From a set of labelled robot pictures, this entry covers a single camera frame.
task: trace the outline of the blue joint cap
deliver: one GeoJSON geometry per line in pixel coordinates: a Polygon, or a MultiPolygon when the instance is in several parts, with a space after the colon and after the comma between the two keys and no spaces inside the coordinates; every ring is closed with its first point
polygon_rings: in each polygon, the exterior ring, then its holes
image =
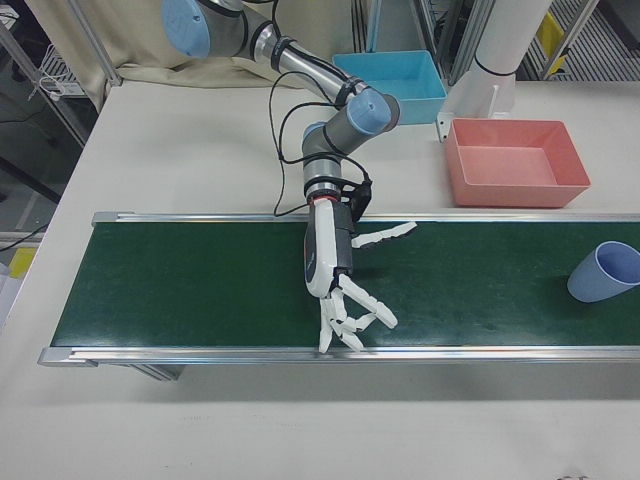
{"type": "Polygon", "coordinates": [[[380,92],[367,88],[347,104],[347,119],[358,132],[373,136],[391,122],[391,108],[380,92]]]}
{"type": "Polygon", "coordinates": [[[209,27],[196,0],[163,0],[162,24],[176,50],[206,58],[211,50],[209,27]]]}
{"type": "Polygon", "coordinates": [[[313,132],[314,130],[317,130],[318,128],[324,127],[326,123],[327,122],[315,122],[309,125],[307,128],[304,129],[304,133],[302,134],[302,141],[304,142],[307,139],[307,137],[311,135],[311,132],[313,132]]]}

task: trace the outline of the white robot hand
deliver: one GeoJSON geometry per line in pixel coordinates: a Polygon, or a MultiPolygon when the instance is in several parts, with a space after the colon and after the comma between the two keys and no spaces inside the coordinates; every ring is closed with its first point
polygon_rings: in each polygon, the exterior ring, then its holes
{"type": "Polygon", "coordinates": [[[373,246],[384,240],[410,234],[417,224],[409,222],[388,230],[354,236],[350,211],[336,199],[313,200],[305,238],[305,279],[309,292],[320,300],[320,345],[325,353],[333,333],[349,348],[364,348],[357,337],[374,320],[394,328],[398,319],[382,302],[369,295],[349,277],[353,273],[352,248],[373,246]],[[347,314],[344,296],[362,305],[370,313],[354,319],[347,314]]]}

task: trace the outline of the green conveyor belt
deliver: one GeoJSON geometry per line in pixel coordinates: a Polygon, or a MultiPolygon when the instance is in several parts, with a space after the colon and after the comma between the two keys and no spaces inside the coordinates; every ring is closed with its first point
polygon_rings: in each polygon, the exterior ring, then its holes
{"type": "MultiPolygon", "coordinates": [[[[99,223],[52,346],[316,347],[305,228],[99,223]]],[[[374,323],[361,338],[370,347],[640,345],[640,289],[590,305],[566,291],[575,265],[605,240],[640,247],[640,224],[421,223],[408,238],[355,251],[354,280],[400,322],[374,323]]]]}

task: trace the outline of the blue bin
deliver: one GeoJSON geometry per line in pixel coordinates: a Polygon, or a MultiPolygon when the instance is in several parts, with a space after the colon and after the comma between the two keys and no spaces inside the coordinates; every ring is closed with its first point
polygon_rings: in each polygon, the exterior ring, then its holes
{"type": "Polygon", "coordinates": [[[400,125],[434,123],[447,94],[431,54],[376,52],[335,55],[333,63],[400,103],[400,125]]]}

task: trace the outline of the table surface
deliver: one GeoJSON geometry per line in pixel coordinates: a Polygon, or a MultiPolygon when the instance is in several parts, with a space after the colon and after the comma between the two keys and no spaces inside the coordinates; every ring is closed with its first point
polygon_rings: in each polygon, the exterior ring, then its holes
{"type": "MultiPolygon", "coordinates": [[[[112,90],[0,336],[3,476],[636,478],[635,365],[189,367],[173,384],[36,365],[94,212],[270,211],[280,171],[267,96],[112,90]]],[[[276,111],[309,98],[280,91],[276,111]]],[[[294,119],[291,157],[317,115],[294,119]]],[[[639,83],[518,84],[514,117],[566,123],[593,186],[563,214],[637,213],[639,83]]],[[[406,126],[357,152],[375,182],[371,212],[461,211],[435,139],[433,126],[406,126]]],[[[287,173],[284,208],[302,196],[301,172],[287,173]]]]}

